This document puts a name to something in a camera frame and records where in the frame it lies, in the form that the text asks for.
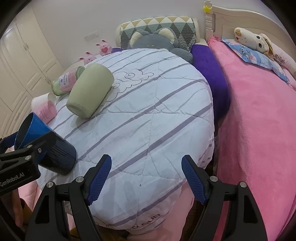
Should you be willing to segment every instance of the human hand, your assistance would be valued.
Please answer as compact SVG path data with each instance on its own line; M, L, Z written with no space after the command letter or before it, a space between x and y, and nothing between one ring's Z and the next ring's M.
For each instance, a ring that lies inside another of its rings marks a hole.
M11 200L13 213L15 214L15 225L21 227L24 222L24 217L18 189L15 189L11 192Z

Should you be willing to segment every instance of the white bed frame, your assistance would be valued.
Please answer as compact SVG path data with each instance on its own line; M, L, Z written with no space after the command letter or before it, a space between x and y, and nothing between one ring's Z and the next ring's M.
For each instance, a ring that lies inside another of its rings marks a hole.
M266 34L273 43L296 61L296 46L292 39L270 18L253 11L214 6L210 0L205 0L205 6L212 8L210 13L205 14L206 40L214 35L235 39L234 29L241 27L256 34Z

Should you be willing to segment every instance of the metal screw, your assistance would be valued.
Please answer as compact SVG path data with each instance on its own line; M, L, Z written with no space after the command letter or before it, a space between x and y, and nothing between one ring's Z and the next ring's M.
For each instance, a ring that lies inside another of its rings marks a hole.
M216 176L210 176L210 180L212 182L217 182L218 181L218 177L216 177Z
M53 185L54 185L53 182L48 182L48 183L46 184L46 186L47 186L48 188L51 188Z
M76 182L80 183L80 182L83 182L84 178L83 177L78 177L75 180L76 180Z
M246 188L247 187L247 184L245 182L240 182L239 185L242 187L242 188Z

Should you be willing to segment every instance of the bedpost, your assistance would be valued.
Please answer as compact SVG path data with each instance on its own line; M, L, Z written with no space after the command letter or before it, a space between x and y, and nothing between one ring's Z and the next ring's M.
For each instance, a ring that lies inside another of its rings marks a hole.
M214 36L213 32L213 5L210 0L205 0L204 11L205 11L205 40Z

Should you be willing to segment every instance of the purple pillow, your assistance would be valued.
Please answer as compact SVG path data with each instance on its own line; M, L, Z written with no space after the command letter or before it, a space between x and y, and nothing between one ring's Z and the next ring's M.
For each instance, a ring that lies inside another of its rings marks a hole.
M217 122L227 113L230 105L227 82L216 57L208 46L194 44L191 53L193 55L192 65L201 72L210 85L213 96L214 121Z

